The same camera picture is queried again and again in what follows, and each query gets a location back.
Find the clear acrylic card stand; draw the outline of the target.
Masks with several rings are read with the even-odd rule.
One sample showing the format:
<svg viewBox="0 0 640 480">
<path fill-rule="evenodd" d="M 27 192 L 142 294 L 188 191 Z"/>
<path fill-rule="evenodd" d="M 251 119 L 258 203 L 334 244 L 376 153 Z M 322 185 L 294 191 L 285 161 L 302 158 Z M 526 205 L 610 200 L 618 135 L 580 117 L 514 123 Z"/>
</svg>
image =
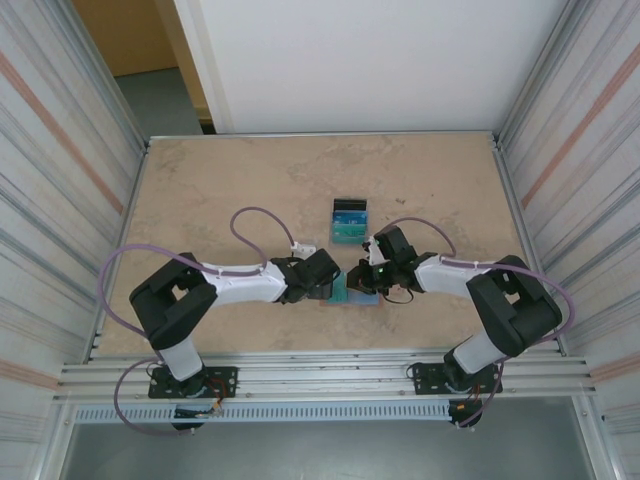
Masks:
<svg viewBox="0 0 640 480">
<path fill-rule="evenodd" d="M 368 202 L 362 198 L 335 198 L 330 239 L 337 245 L 356 245 L 368 238 Z"/>
</svg>

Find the teal card in stand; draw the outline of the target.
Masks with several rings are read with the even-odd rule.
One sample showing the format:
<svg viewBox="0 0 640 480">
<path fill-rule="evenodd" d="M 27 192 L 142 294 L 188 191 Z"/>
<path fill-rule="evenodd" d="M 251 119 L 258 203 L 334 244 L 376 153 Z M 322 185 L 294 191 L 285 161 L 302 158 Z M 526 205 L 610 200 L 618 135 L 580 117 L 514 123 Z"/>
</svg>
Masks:
<svg viewBox="0 0 640 480">
<path fill-rule="evenodd" d="M 368 238 L 367 225 L 336 225 L 331 228 L 331 241 L 334 244 L 361 244 Z"/>
</svg>

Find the wooden door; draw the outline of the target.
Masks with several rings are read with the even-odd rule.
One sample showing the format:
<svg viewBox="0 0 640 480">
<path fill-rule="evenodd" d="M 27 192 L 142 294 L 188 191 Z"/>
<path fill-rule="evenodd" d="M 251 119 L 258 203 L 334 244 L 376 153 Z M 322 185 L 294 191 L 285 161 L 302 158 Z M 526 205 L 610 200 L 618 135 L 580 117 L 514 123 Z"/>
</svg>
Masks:
<svg viewBox="0 0 640 480">
<path fill-rule="evenodd" d="M 178 68 L 200 124 L 213 127 L 175 0 L 71 0 L 111 73 Z"/>
</svg>

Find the aluminium rail frame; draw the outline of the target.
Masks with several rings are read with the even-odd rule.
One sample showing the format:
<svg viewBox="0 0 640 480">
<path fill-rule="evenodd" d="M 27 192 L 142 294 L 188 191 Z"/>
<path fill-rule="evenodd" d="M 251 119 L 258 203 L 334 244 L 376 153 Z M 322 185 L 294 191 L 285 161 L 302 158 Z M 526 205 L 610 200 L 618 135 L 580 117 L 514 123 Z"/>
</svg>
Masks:
<svg viewBox="0 0 640 480">
<path fill-rule="evenodd" d="M 207 366 L 233 366 L 239 374 L 235 401 L 405 400 L 414 387 L 407 369 L 435 363 L 438 349 L 368 349 L 205 354 Z M 62 369 L 57 404 L 99 404 L 118 391 L 125 403 L 149 400 L 149 377 L 139 356 L 103 355 Z M 506 362 L 506 398 L 591 396 L 596 387 L 586 361 L 555 347 L 534 347 Z"/>
</svg>

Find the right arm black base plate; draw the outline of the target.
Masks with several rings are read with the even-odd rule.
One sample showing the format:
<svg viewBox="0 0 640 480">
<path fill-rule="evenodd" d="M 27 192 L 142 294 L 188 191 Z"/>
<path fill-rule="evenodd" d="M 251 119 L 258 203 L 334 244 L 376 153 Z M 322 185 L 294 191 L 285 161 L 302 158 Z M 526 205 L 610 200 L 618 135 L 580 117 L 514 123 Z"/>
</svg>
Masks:
<svg viewBox="0 0 640 480">
<path fill-rule="evenodd" d="M 499 369 L 489 365 L 475 374 L 468 374 L 453 363 L 416 362 L 408 367 L 408 378 L 416 395 L 469 394 L 473 390 L 488 394 L 503 391 L 498 379 Z"/>
</svg>

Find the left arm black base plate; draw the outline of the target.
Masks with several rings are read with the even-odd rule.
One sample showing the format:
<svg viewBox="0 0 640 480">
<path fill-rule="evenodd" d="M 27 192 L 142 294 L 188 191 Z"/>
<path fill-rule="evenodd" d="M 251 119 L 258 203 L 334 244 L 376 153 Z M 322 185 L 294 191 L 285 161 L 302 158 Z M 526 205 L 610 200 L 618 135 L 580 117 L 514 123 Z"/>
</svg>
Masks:
<svg viewBox="0 0 640 480">
<path fill-rule="evenodd" d="M 151 370 L 148 397 L 151 399 L 234 398 L 237 367 L 204 366 L 194 376 L 179 381 L 167 366 Z"/>
</svg>

